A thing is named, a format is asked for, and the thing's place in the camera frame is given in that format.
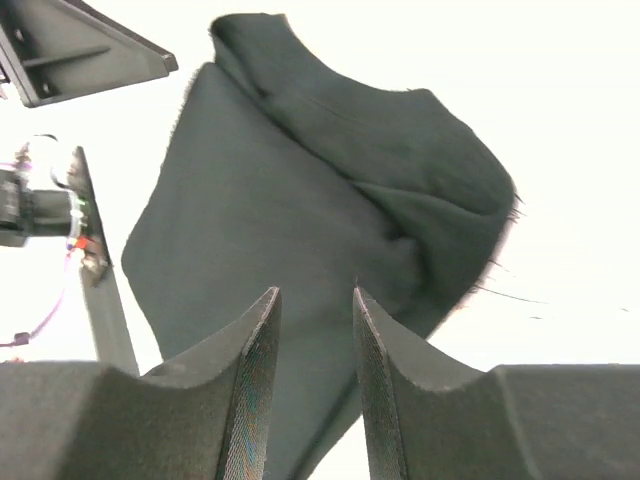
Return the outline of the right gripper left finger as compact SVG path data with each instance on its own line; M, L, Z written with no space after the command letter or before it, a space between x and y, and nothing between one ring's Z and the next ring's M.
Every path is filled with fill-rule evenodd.
M1 368L5 479L259 479L281 295L136 377L89 362Z

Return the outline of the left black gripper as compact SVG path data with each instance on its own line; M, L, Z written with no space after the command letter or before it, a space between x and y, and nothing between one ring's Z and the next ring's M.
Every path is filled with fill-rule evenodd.
M168 76L175 55L84 1L3 1L1 83L37 108ZM84 149L67 175L73 190L31 190L16 170L1 171L1 246L31 237L83 236L80 278L100 361L139 373Z

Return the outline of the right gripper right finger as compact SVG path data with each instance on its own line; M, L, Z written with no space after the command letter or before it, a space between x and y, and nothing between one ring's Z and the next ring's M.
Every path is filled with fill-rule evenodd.
M353 297L374 479L635 479L635 365L502 365L482 372Z

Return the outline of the black t shirt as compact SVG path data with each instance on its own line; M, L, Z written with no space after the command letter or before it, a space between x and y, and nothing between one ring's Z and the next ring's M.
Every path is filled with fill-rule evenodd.
M338 74L282 15L211 36L122 268L165 358L280 289L264 475L305 479L360 413L354 289L429 335L484 272L514 185L432 92Z

